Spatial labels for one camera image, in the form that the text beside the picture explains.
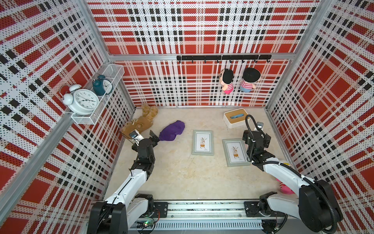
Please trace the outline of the purple cloth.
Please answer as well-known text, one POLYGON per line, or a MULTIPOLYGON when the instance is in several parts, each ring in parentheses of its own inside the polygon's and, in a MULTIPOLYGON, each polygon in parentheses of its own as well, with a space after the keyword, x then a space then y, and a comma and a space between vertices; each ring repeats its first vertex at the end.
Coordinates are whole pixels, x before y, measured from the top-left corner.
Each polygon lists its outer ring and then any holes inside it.
POLYGON ((185 129, 185 123, 176 121, 165 127, 159 135, 161 141, 174 141, 178 135, 181 135, 185 129))

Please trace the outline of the green picture frame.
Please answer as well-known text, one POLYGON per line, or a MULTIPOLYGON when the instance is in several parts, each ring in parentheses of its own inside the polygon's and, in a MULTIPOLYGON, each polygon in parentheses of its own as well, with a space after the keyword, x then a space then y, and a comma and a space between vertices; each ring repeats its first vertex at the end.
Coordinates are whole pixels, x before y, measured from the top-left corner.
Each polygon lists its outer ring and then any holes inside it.
POLYGON ((240 138, 223 139, 223 148, 228 167, 249 166, 245 144, 240 138))
POLYGON ((213 131, 194 130, 192 141, 192 154, 198 156, 214 155, 213 131))

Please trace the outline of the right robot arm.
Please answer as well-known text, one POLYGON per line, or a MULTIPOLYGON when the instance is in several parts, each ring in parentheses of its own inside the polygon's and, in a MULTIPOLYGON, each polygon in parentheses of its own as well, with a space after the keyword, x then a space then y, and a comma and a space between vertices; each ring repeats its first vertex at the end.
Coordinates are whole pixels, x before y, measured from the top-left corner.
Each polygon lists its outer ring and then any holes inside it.
POLYGON ((259 198, 256 213, 263 216, 281 212, 301 220, 311 231, 334 234, 343 214, 332 186, 325 180, 304 176, 266 151, 271 137, 262 131, 245 130, 243 141, 247 144, 247 160, 261 171, 272 175, 293 193, 282 195, 269 192, 259 198))

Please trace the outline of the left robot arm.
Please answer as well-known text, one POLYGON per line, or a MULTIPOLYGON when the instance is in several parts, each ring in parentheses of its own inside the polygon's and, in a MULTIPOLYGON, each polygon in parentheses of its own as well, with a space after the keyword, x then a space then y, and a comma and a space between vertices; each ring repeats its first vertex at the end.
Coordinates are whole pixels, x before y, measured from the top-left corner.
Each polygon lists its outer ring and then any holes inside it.
POLYGON ((153 148, 160 139, 153 131, 150 131, 150 137, 143 138, 136 130, 131 132, 131 139, 134 140, 131 148, 137 152, 136 160, 122 185, 105 201, 93 204, 88 234, 126 234, 142 215, 153 213, 153 196, 139 194, 138 190, 153 172, 153 148))

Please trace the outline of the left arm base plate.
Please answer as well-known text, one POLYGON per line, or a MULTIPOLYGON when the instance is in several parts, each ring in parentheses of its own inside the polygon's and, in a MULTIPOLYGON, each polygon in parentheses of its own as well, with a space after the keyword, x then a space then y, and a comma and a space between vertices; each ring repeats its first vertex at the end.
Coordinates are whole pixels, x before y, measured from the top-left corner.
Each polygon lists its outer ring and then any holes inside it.
POLYGON ((168 215, 168 205, 168 202, 154 202, 151 217, 154 219, 158 217, 166 218, 168 215))

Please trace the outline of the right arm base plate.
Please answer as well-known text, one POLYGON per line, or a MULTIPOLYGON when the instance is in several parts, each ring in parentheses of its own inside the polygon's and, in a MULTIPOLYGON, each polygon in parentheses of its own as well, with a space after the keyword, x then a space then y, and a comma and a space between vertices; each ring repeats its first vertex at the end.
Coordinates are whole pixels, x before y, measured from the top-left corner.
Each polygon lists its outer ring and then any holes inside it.
POLYGON ((258 210, 259 209, 258 200, 245 201, 243 205, 244 205, 244 211, 245 211, 246 217, 270 217, 270 218, 285 217, 285 214, 281 212, 271 211, 268 214, 261 212, 260 210, 258 210))

